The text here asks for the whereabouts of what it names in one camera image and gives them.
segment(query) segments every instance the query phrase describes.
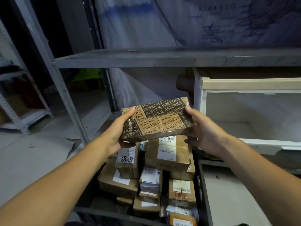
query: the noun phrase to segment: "green item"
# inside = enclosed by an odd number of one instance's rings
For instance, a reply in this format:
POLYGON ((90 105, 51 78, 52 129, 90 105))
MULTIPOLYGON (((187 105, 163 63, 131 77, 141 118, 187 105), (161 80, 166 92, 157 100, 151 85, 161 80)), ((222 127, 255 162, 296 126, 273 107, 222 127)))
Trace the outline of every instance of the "green item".
POLYGON ((80 82, 87 79, 101 78, 100 68, 82 68, 79 73, 74 77, 73 82, 80 82))

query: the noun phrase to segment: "white cabinet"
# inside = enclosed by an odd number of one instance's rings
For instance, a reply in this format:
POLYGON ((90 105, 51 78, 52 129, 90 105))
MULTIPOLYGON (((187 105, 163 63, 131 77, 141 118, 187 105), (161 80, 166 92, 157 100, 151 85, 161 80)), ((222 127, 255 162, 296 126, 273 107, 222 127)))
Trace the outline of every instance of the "white cabinet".
POLYGON ((210 79, 194 72, 195 108, 226 132, 262 154, 301 150, 301 78, 210 79))

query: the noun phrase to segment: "hand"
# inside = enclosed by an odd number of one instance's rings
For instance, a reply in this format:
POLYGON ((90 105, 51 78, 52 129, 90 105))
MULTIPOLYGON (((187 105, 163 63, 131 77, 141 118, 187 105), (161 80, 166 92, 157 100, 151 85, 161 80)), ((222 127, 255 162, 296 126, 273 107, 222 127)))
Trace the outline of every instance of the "hand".
POLYGON ((136 144, 124 143, 121 139, 124 123, 135 113, 135 107, 132 107, 126 113, 118 117, 111 126, 99 137, 107 146, 107 154, 111 156, 118 152, 120 148, 131 148, 136 144))
POLYGON ((192 116, 195 123, 194 131, 190 136, 197 138, 196 140, 185 140, 185 142, 201 148, 208 154, 220 157, 225 141, 230 135, 198 110, 191 108, 189 105, 185 109, 192 116))

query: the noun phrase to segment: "printed wrapping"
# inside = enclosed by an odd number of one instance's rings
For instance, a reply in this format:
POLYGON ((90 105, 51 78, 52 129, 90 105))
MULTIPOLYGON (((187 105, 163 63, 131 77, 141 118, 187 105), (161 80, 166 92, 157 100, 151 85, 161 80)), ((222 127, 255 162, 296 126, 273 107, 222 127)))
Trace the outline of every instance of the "printed wrapping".
MULTIPOLYGON (((121 137, 125 140, 144 140, 142 137, 147 135, 152 135, 151 139, 158 138, 153 135, 156 133, 166 133, 163 136, 182 134, 183 129, 193 127, 192 118, 185 111, 188 103, 188 98, 182 97, 136 106, 136 112, 124 124, 121 137)), ((123 108, 121 111, 125 113, 129 109, 123 108)))

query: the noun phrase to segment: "forearm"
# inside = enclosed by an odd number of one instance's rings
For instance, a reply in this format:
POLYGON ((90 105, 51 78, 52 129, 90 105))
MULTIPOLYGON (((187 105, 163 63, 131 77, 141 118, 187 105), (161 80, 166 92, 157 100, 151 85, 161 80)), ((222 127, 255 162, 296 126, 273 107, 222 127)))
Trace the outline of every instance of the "forearm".
POLYGON ((85 187, 107 159, 97 139, 0 209, 0 225, 64 225, 85 187))
POLYGON ((224 143, 221 158, 241 179, 274 226, 299 225, 300 179, 277 167, 232 136, 224 143))

